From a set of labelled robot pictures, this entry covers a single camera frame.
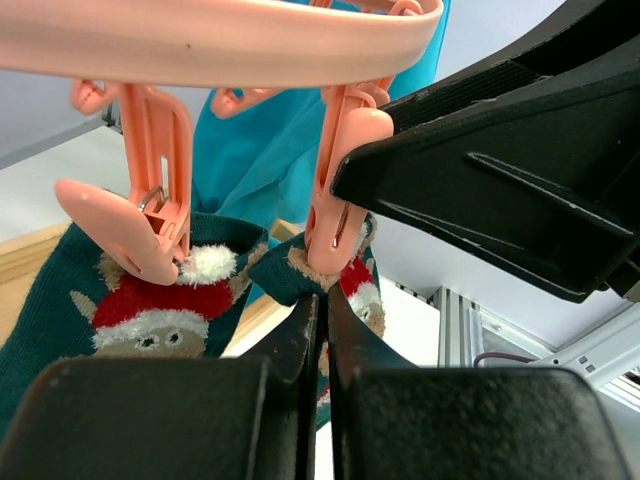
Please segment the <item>pink round clip hanger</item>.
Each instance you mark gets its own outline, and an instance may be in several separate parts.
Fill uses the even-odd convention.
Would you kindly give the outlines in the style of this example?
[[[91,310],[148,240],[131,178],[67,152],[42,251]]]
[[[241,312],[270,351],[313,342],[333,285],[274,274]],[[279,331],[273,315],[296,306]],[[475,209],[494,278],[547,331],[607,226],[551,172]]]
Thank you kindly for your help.
[[[72,102],[121,110],[128,197],[71,180],[56,197],[130,274],[170,285],[189,250],[192,141],[184,105],[166,85],[213,87],[227,118],[282,90],[319,87],[327,104],[307,221],[309,266],[340,272],[365,211],[331,190],[353,149],[390,137],[382,111],[393,77],[430,43],[439,1],[5,1],[1,66],[69,77]]]

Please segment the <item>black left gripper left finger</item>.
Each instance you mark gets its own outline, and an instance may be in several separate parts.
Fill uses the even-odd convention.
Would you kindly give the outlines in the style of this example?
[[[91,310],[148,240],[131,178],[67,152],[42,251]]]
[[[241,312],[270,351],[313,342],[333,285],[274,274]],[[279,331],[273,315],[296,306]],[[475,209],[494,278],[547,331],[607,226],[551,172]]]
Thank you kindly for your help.
[[[1,448],[5,479],[310,479],[319,299],[236,358],[57,362]]]

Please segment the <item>green reindeer sock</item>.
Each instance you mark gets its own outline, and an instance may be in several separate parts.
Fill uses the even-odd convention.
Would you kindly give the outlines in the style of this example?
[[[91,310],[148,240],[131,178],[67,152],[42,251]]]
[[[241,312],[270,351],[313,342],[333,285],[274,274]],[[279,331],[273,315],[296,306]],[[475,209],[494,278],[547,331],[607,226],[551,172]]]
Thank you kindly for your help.
[[[37,274],[1,349],[1,428],[49,364],[85,356],[220,356],[250,296],[248,271],[268,232],[208,213],[191,217],[191,247],[170,286],[126,272],[71,225]]]
[[[350,258],[336,274],[321,274],[311,268],[304,234],[270,249],[249,269],[250,279],[281,305],[293,306],[311,294],[327,304],[327,318],[319,322],[318,334],[318,429],[329,423],[331,417],[330,371],[337,333],[349,331],[373,348],[364,361],[367,366],[405,368],[411,365],[383,339],[386,312],[372,252],[377,227],[375,217],[367,214]]]

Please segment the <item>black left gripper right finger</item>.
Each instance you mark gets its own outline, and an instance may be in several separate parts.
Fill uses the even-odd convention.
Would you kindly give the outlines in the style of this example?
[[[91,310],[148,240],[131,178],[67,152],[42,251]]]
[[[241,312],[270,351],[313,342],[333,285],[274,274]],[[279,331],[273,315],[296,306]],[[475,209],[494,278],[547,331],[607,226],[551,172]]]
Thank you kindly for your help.
[[[338,479],[628,479],[604,408],[558,368],[364,364],[373,348],[334,337]]]

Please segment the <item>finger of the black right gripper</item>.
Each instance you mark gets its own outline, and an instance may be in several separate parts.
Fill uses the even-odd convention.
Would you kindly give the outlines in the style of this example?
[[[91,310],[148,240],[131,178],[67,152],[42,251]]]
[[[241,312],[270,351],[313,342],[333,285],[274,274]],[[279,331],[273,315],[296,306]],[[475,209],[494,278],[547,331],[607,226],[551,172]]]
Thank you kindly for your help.
[[[639,53],[559,75],[486,59],[388,112],[348,154],[345,201],[423,230],[561,299],[639,279]]]
[[[586,64],[639,34],[639,0],[569,0],[503,49],[384,107],[397,134]]]

